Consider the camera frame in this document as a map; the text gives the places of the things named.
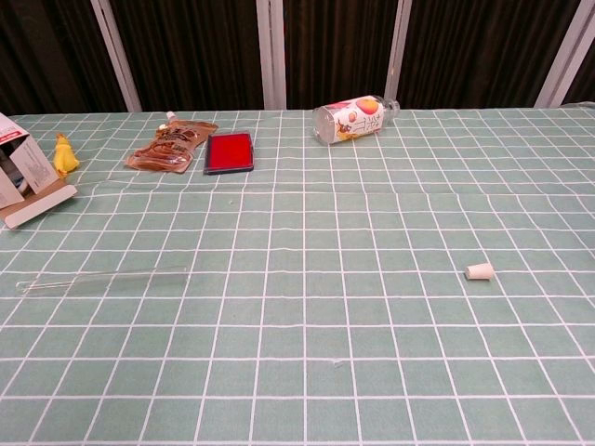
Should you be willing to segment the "white stopper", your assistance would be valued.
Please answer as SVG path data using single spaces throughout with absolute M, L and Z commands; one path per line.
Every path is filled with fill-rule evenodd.
M 469 265 L 465 269 L 465 277 L 469 281 L 490 281 L 495 270 L 490 263 Z

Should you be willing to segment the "transparent glass test tube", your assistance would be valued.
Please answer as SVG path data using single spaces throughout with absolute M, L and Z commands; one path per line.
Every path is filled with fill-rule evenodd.
M 31 295 L 34 292 L 50 289 L 69 288 L 83 283 L 100 283 L 114 281 L 115 279 L 152 279 L 155 275 L 187 276 L 189 269 L 183 266 L 152 268 L 152 269 L 120 269 L 113 271 L 101 271 L 95 273 L 77 273 L 65 281 L 42 282 L 40 279 L 29 282 L 17 282 L 16 291 L 20 295 Z

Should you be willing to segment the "green checked tablecloth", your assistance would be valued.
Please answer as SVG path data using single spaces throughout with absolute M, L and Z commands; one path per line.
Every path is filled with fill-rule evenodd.
M 164 119 L 18 117 L 80 167 L 0 225 L 0 446 L 595 446 L 595 106 L 333 147 L 308 111 L 195 111 L 252 136 L 251 172 L 126 168 Z

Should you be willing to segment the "red ink pad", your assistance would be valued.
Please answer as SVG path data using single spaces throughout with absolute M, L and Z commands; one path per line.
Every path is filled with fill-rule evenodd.
M 249 133 L 209 135 L 205 175 L 249 172 L 254 169 L 254 149 Z

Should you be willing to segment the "clear bottle with mango label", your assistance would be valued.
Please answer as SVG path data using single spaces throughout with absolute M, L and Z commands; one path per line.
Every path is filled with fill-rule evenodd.
M 364 137 L 387 125 L 400 110 L 395 99 L 377 95 L 344 99 L 312 111 L 316 136 L 325 144 Z

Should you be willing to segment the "brown spout pouch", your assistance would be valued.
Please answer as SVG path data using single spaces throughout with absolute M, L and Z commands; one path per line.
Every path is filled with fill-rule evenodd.
M 192 163 L 195 149 L 218 129 L 208 122 L 179 119 L 173 111 L 166 118 L 152 142 L 127 157 L 127 167 L 182 174 Z

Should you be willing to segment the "dark curtain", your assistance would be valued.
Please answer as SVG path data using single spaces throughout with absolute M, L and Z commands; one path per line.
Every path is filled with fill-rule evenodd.
M 384 97 L 398 0 L 283 0 L 287 109 Z M 266 110 L 256 0 L 110 0 L 144 112 Z M 406 109 L 534 107 L 580 0 L 413 0 Z M 595 102 L 595 41 L 562 104 Z M 0 112 L 127 112 L 89 0 L 0 0 Z

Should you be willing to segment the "yellow rubber toy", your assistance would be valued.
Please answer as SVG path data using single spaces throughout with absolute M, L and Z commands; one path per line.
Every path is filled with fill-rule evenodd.
M 80 162 L 73 152 L 69 140 L 61 133 L 56 135 L 55 154 L 53 165 L 60 178 L 66 178 L 69 173 L 74 171 Z

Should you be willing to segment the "white cardboard box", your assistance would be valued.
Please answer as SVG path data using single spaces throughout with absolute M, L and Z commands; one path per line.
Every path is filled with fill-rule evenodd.
M 33 136 L 0 112 L 0 219 L 6 226 L 13 230 L 75 194 Z

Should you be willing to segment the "white frame post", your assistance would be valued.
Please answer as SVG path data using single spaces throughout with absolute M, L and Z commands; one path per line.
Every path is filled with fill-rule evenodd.
M 110 0 L 89 0 L 94 11 L 112 68 L 129 112 L 141 112 L 138 90 L 130 70 Z
M 413 0 L 398 0 L 384 97 L 396 99 Z
M 537 96 L 535 108 L 562 105 L 594 39 L 595 0 L 580 0 Z
M 264 108 L 285 110 L 284 2 L 256 0 L 256 8 Z

